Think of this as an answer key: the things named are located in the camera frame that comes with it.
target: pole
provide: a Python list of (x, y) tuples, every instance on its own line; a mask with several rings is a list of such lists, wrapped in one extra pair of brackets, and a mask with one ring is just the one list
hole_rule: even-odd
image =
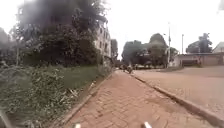
[(169, 65), (169, 63), (170, 63), (170, 42), (171, 42), (171, 38), (170, 38), (170, 22), (168, 23), (169, 24), (169, 39), (168, 39), (168, 41), (169, 41), (169, 48), (168, 48), (168, 60), (167, 60), (167, 62), (168, 62), (168, 65)]
[(184, 34), (182, 34), (182, 54), (184, 54)]

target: grass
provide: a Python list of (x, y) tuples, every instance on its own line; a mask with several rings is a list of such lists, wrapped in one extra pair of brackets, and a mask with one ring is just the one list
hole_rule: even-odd
[(93, 81), (107, 74), (96, 66), (1, 69), (0, 106), (15, 124), (46, 124), (70, 109)]

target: overcast sky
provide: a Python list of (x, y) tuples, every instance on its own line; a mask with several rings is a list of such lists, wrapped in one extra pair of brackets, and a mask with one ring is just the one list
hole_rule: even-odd
[[(8, 32), (15, 24), (17, 7), (24, 0), (0, 1), (0, 27)], [(181, 52), (204, 32), (210, 33), (213, 47), (224, 41), (224, 14), (218, 14), (220, 0), (108, 0), (108, 14), (112, 38), (119, 43), (119, 53), (127, 40), (148, 43), (152, 34), (168, 35), (171, 27), (171, 46)]]

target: brick sidewalk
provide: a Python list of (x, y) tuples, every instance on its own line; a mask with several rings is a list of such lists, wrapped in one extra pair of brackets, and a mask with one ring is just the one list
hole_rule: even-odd
[(205, 120), (156, 92), (128, 74), (116, 71), (97, 95), (65, 125), (73, 128), (211, 128)]
[(135, 71), (135, 75), (150, 85), (159, 86), (177, 96), (189, 100), (224, 119), (224, 79), (218, 73), (198, 75), (196, 71), (187, 73), (159, 73)]

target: white building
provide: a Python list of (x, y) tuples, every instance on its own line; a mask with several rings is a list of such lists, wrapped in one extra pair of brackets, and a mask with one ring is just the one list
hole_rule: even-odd
[(220, 42), (213, 50), (212, 53), (224, 52), (224, 42)]
[(103, 60), (105, 65), (110, 65), (111, 63), (111, 38), (110, 33), (106, 23), (99, 22), (97, 30), (97, 40), (95, 40), (95, 46), (100, 50), (101, 55), (103, 55)]

